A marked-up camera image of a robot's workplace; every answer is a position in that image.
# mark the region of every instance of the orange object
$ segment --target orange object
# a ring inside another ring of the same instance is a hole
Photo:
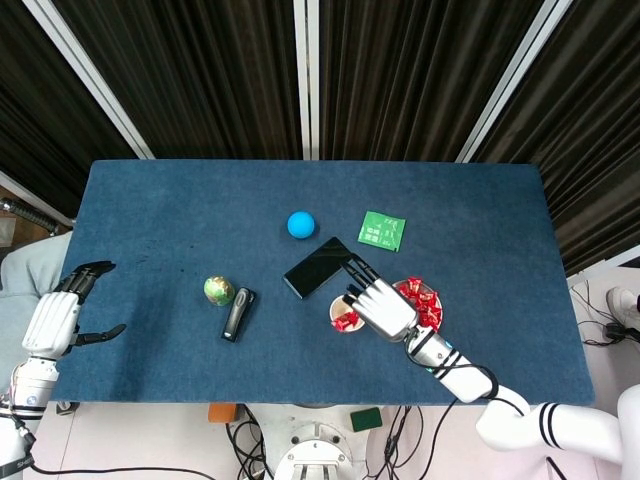
[[[235,403],[210,403],[207,418],[209,423],[231,423],[235,421],[237,412]]]

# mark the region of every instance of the small bowl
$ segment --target small bowl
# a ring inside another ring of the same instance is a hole
[[[408,284],[409,284],[409,280],[400,280],[399,282],[396,282],[396,283],[393,284],[393,288],[395,288],[399,292],[400,287],[403,287],[403,286],[408,285]],[[433,288],[431,288],[429,285],[425,285],[425,283],[422,282],[420,284],[420,292],[421,293],[434,293],[435,290]],[[440,297],[436,298],[436,300],[437,300],[436,305],[438,306],[439,309],[442,310],[442,303],[440,302]]]
[[[336,297],[333,302],[331,302],[331,307],[329,307],[329,318],[331,319],[331,326],[333,326],[333,322],[336,318],[344,315],[345,313],[353,312],[353,308],[347,305],[344,300],[342,300],[342,295]],[[357,330],[360,330],[364,325],[364,320],[358,318],[358,323],[355,325],[349,325],[344,331],[340,333],[352,333]]]

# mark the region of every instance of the gray fabric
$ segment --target gray fabric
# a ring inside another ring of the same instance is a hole
[[[27,358],[22,337],[40,297],[60,281],[71,232],[32,243],[2,261],[0,278],[0,392],[9,386],[13,367]]]

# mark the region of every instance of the green card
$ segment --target green card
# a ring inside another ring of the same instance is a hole
[[[367,212],[364,216],[364,222],[362,222],[358,241],[397,252],[402,241],[404,223],[404,218],[394,218],[383,213]]]

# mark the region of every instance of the robotic arm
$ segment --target robotic arm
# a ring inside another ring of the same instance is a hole
[[[490,447],[515,450],[546,444],[622,464],[622,480],[640,472],[640,385],[618,402],[616,418],[608,413],[571,405],[545,403],[533,410],[522,396],[498,384],[485,367],[474,365],[430,327],[391,285],[357,255],[343,268],[362,287],[349,285],[343,300],[391,342],[404,342],[407,356],[432,373],[465,403],[489,399],[476,429]]]
[[[78,314],[95,281],[115,268],[111,262],[81,265],[55,291],[40,299],[22,346],[29,359],[17,366],[9,391],[0,396],[0,478],[22,478],[33,464],[31,448],[47,402],[58,379],[56,361],[72,347],[106,342],[125,329],[78,333]]]

